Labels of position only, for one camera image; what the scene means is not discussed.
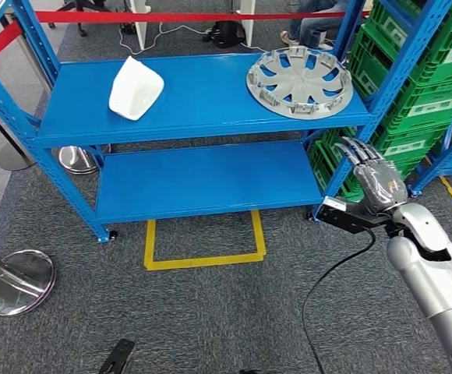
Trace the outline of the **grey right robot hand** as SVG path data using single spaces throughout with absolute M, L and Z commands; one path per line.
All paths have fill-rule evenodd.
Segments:
M 407 202 L 408 191 L 397 169 L 373 146 L 343 136 L 336 147 L 351 164 L 363 190 L 363 197 L 351 205 L 353 213 L 375 217 Z

